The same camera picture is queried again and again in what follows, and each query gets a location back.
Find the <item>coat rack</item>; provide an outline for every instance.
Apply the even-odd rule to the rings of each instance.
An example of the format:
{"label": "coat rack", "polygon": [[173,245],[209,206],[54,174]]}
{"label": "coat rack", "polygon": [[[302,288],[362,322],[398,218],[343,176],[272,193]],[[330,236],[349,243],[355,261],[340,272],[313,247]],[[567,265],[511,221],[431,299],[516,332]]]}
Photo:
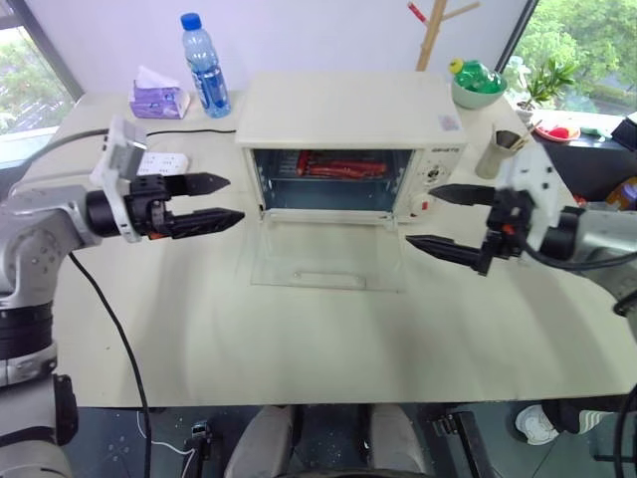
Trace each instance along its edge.
{"label": "coat rack", "polygon": [[473,10],[474,8],[478,8],[479,6],[480,2],[474,2],[457,10],[445,13],[447,0],[436,0],[436,2],[434,3],[434,8],[431,11],[431,16],[429,17],[429,19],[427,19],[427,17],[425,17],[422,12],[418,10],[418,7],[416,7],[416,5],[414,5],[412,2],[409,2],[407,4],[409,10],[411,10],[414,15],[416,15],[418,20],[420,20],[427,28],[425,40],[420,47],[420,57],[418,58],[418,64],[416,65],[417,72],[424,72],[427,68],[427,65],[429,64],[429,58],[431,57],[431,52],[434,49],[434,43],[436,43],[436,38],[438,37],[438,32],[440,31],[440,24],[445,20],[449,20],[450,18],[462,15],[463,13],[466,13],[469,10]]}

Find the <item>power strip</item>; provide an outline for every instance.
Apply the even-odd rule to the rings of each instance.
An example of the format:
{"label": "power strip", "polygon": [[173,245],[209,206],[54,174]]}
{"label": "power strip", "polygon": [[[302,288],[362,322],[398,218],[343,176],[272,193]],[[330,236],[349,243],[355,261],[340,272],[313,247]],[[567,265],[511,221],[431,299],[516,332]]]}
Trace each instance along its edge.
{"label": "power strip", "polygon": [[139,164],[137,175],[162,174],[172,176],[185,174],[189,165],[188,157],[181,152],[145,152]]}

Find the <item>trees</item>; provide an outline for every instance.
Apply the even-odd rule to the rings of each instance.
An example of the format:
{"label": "trees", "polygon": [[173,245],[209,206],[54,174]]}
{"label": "trees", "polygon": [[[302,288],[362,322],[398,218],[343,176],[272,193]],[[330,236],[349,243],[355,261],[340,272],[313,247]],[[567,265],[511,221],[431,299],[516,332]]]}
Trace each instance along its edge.
{"label": "trees", "polygon": [[[625,90],[637,85],[636,0],[539,0],[514,55],[535,70],[547,58],[576,65],[576,92],[594,99],[600,83],[605,95],[637,110]],[[515,83],[516,75],[506,72]]]}
{"label": "trees", "polygon": [[72,106],[30,38],[0,45],[0,133],[57,126]]}

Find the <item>white table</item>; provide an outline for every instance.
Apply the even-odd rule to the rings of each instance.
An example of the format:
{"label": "white table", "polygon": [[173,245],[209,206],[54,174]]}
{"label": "white table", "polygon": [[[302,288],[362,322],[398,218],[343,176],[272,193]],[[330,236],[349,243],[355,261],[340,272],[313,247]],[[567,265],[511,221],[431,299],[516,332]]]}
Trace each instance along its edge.
{"label": "white table", "polygon": [[[186,120],[141,123],[148,130],[231,128],[241,97],[234,103],[225,119],[208,119],[195,102]],[[57,137],[107,127],[115,113],[132,118],[125,95],[86,95]],[[522,124],[504,100],[461,116],[470,145],[451,181],[477,183],[473,168],[492,122],[520,131]],[[402,294],[251,285],[259,222],[233,141],[173,134],[154,136],[149,146],[183,151],[192,171],[232,181],[213,195],[173,201],[177,209],[240,209],[240,224],[179,241],[111,238],[78,253],[127,331],[151,405],[531,399],[620,393],[637,380],[637,346],[611,313],[612,298],[540,265],[495,260],[484,278],[401,241]],[[100,144],[90,138],[64,146],[27,177],[90,169]],[[440,204],[427,224],[400,232],[478,246],[486,214],[485,207]],[[78,404],[138,405],[118,335],[70,261],[54,312],[58,372],[72,376]]]}

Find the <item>potted plant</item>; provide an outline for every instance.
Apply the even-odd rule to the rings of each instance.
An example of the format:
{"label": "potted plant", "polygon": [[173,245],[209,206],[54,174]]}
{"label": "potted plant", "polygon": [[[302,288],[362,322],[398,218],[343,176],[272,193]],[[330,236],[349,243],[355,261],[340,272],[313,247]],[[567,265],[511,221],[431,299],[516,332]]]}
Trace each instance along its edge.
{"label": "potted plant", "polygon": [[531,117],[535,106],[548,102],[563,94],[567,85],[574,85],[573,73],[577,67],[572,63],[559,64],[554,58],[549,58],[531,74],[527,82],[529,99],[518,103],[517,113],[524,124],[531,124]]}

